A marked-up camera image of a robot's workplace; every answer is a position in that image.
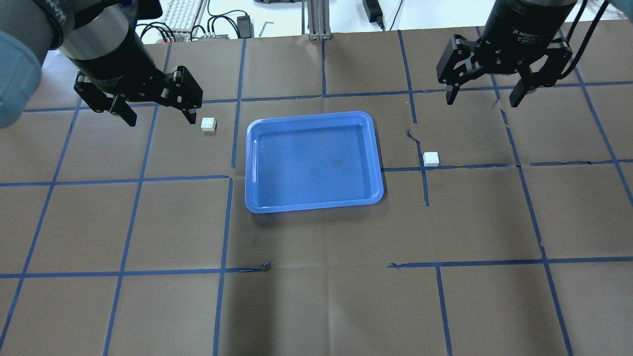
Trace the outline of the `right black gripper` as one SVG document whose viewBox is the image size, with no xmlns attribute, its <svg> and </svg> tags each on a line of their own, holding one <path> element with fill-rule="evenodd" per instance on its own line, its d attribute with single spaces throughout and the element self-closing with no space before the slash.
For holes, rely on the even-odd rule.
<svg viewBox="0 0 633 356">
<path fill-rule="evenodd" d="M 574 0 L 495 1 L 481 36 L 469 41 L 452 35 L 437 63 L 446 103 L 452 105 L 463 84 L 484 74 L 520 75 L 509 95 L 512 108 L 530 91 L 563 79 L 573 52 L 556 34 L 574 6 Z"/>
</svg>

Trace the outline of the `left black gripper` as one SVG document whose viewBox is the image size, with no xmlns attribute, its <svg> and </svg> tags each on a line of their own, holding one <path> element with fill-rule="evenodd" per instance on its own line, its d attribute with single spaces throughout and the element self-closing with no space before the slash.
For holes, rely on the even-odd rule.
<svg viewBox="0 0 633 356">
<path fill-rule="evenodd" d="M 184 66 L 164 72 L 151 58 L 136 25 L 118 5 L 77 5 L 75 27 L 62 52 L 77 67 L 74 90 L 92 111 L 113 111 L 134 128 L 131 103 L 180 110 L 196 124 L 203 89 Z"/>
</svg>

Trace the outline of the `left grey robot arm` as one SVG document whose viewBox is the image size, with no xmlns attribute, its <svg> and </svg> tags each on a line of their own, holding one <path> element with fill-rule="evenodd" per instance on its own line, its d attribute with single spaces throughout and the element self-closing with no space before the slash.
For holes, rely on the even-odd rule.
<svg viewBox="0 0 633 356">
<path fill-rule="evenodd" d="M 134 127 L 130 104 L 156 103 L 176 108 L 195 124 L 203 89 L 186 67 L 160 70 L 136 34 L 139 20 L 162 14 L 158 0 L 3 0 L 1 127 L 20 119 L 54 49 L 77 67 L 74 91 L 92 111 Z"/>
</svg>

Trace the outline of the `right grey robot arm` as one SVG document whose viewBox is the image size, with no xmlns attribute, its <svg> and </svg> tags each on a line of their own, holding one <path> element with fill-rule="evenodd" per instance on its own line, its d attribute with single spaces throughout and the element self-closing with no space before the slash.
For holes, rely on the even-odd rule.
<svg viewBox="0 0 633 356">
<path fill-rule="evenodd" d="M 484 31 L 476 41 L 461 35 L 450 38 L 437 67 L 437 81 L 445 85 L 446 103 L 453 104 L 463 84 L 485 74 L 513 75 L 520 79 L 509 95 L 517 107 L 526 95 L 540 87 L 552 87 L 576 68 L 608 6 L 632 18 L 630 0 L 606 0 L 599 7 L 573 52 L 569 41 L 583 14 L 579 10 L 568 34 L 556 34 L 576 6 L 574 0 L 497 0 Z"/>
</svg>

